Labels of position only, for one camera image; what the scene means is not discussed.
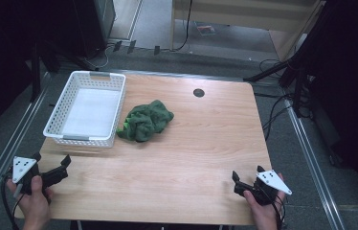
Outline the person's left hand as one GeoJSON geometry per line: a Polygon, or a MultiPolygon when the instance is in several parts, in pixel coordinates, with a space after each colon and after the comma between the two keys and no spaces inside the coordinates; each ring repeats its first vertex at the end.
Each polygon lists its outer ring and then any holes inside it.
{"type": "Polygon", "coordinates": [[[45,190],[47,195],[44,195],[42,185],[42,178],[39,175],[33,177],[31,180],[32,194],[24,196],[19,202],[19,207],[25,218],[24,224],[48,224],[51,220],[49,199],[53,198],[54,192],[51,188],[47,188],[45,190]]]}

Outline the black metal stand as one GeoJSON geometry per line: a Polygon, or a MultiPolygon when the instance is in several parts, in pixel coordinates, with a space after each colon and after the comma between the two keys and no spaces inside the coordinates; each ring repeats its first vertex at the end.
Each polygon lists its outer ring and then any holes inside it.
{"type": "Polygon", "coordinates": [[[39,59],[37,43],[35,43],[35,45],[32,47],[31,71],[32,71],[31,102],[34,102],[39,96],[41,91],[40,59],[39,59]]]}

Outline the dark cabinet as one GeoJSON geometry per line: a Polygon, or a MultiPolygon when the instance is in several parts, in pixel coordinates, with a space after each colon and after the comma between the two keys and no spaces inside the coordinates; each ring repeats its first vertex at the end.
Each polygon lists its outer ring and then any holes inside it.
{"type": "Polygon", "coordinates": [[[116,12],[113,0],[73,0],[78,48],[86,58],[106,48],[116,12]]]}

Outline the light wooden cabinet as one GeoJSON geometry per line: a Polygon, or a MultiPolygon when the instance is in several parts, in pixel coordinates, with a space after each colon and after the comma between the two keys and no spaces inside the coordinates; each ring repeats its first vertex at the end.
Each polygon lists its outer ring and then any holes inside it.
{"type": "Polygon", "coordinates": [[[171,0],[170,47],[176,19],[267,30],[280,60],[315,23],[324,0],[171,0]]]}

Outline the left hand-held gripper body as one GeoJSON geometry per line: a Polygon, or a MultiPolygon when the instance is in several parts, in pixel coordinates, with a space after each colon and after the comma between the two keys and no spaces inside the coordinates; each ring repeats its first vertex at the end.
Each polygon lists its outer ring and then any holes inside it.
{"type": "Polygon", "coordinates": [[[67,168],[59,165],[57,168],[44,173],[39,171],[38,162],[35,159],[15,156],[11,175],[11,181],[16,185],[13,194],[15,196],[20,194],[30,195],[32,193],[31,180],[36,175],[42,178],[42,193],[45,193],[48,187],[59,183],[68,176],[67,168]]]}

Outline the black tripod stand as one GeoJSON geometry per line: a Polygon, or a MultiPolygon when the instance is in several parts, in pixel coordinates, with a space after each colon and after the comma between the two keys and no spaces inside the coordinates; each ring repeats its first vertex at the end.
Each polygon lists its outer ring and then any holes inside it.
{"type": "Polygon", "coordinates": [[[299,118],[302,118],[302,88],[303,82],[307,77],[308,65],[312,58],[313,54],[310,51],[301,48],[295,55],[293,55],[289,59],[281,61],[275,66],[252,77],[244,78],[243,80],[247,82],[256,82],[263,80],[264,78],[269,77],[270,75],[275,74],[280,70],[283,70],[283,73],[279,79],[279,86],[281,88],[287,88],[292,83],[295,83],[292,98],[292,109],[299,118]]]}

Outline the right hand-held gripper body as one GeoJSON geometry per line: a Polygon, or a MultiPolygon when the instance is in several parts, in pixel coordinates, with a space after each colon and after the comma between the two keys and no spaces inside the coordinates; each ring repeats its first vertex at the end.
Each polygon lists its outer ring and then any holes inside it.
{"type": "Polygon", "coordinates": [[[259,205],[272,204],[278,196],[278,191],[283,191],[287,195],[292,194],[292,191],[275,171],[258,172],[253,185],[248,185],[240,180],[239,184],[234,187],[234,192],[240,196],[244,196],[245,190],[251,192],[259,205]]]}

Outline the person's right hand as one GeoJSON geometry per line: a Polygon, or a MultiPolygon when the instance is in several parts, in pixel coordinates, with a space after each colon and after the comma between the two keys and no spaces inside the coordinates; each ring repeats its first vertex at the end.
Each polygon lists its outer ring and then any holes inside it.
{"type": "Polygon", "coordinates": [[[278,191],[277,202],[272,205],[259,205],[250,191],[243,192],[250,207],[253,221],[257,230],[280,230],[280,213],[285,198],[283,191],[278,191]]]}

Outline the green knitted pet garment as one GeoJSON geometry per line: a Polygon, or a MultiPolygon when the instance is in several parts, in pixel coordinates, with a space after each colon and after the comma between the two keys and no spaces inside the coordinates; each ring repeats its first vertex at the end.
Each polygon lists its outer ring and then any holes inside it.
{"type": "Polygon", "coordinates": [[[116,134],[128,141],[147,142],[155,133],[161,133],[173,118],[174,114],[159,100],[140,104],[127,114],[116,134]]]}

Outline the white perforated plastic basket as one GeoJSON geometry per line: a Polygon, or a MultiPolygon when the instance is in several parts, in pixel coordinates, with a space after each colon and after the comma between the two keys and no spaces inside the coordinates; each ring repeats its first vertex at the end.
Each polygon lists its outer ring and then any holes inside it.
{"type": "Polygon", "coordinates": [[[57,144],[112,148],[125,96],[126,76],[74,71],[43,129],[57,144]]]}

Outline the red printed booklet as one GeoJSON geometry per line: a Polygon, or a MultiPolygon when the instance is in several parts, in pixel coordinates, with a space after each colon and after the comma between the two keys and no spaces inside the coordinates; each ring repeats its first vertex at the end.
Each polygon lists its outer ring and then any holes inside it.
{"type": "Polygon", "coordinates": [[[215,29],[214,29],[214,27],[212,25],[205,25],[205,24],[196,23],[195,26],[196,26],[197,31],[202,36],[214,35],[215,34],[215,29]]]}

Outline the metal floor rail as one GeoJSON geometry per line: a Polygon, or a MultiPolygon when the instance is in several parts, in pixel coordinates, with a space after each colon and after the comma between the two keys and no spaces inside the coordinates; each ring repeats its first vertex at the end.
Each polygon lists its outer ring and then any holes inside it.
{"type": "Polygon", "coordinates": [[[301,145],[303,156],[306,160],[308,169],[310,170],[311,177],[322,203],[324,213],[328,219],[330,228],[331,230],[346,230],[334,197],[324,179],[323,172],[315,156],[315,151],[313,150],[303,127],[302,120],[294,112],[290,100],[285,100],[284,104],[287,107],[289,118],[301,145]]]}
{"type": "Polygon", "coordinates": [[[0,183],[1,174],[17,153],[38,109],[42,105],[52,79],[53,75],[46,72],[42,76],[41,91],[35,100],[30,101],[30,87],[28,87],[28,91],[22,93],[0,117],[0,183]]]}
{"type": "Polygon", "coordinates": [[[222,77],[222,76],[209,76],[209,75],[198,75],[198,74],[165,73],[165,72],[123,70],[123,69],[101,70],[101,72],[111,72],[111,73],[119,73],[125,75],[143,75],[143,76],[150,75],[150,76],[158,76],[158,77],[186,78],[186,79],[210,80],[210,81],[245,82],[243,78],[239,78],[239,77],[222,77]]]}

